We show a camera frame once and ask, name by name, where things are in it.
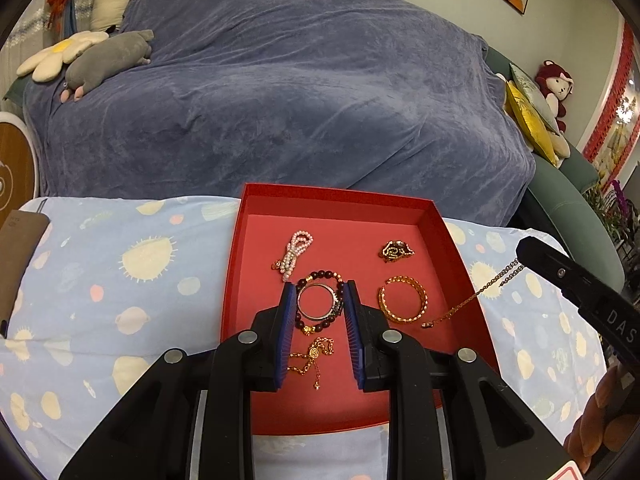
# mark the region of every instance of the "pearl necklace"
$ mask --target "pearl necklace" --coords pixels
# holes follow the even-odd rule
[[[281,260],[276,260],[271,269],[279,270],[282,274],[282,281],[286,282],[296,268],[296,260],[306,251],[306,249],[314,241],[314,238],[307,231],[296,231],[291,237],[291,241],[287,244],[287,251]]]

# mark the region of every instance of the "sheer curtain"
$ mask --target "sheer curtain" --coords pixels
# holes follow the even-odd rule
[[[88,30],[93,0],[76,0],[78,31]],[[2,99],[15,81],[15,71],[29,56],[62,39],[54,27],[47,28],[49,6],[47,0],[32,0],[15,24],[14,30],[0,49],[0,110],[22,116],[21,108]]]

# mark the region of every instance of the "gray stuffed animal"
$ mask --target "gray stuffed animal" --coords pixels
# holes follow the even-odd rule
[[[151,63],[148,59],[151,47],[147,41],[153,37],[152,30],[123,32],[86,50],[66,69],[60,101],[65,103],[72,93],[74,101],[78,101],[105,79],[127,68]]]

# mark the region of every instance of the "wooden panel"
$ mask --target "wooden panel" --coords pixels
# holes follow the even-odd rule
[[[29,143],[12,124],[0,123],[0,225],[9,212],[33,198],[34,169]]]

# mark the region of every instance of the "brown pouch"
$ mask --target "brown pouch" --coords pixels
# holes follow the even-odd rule
[[[11,211],[0,228],[0,335],[5,339],[20,282],[48,225],[42,213]]]

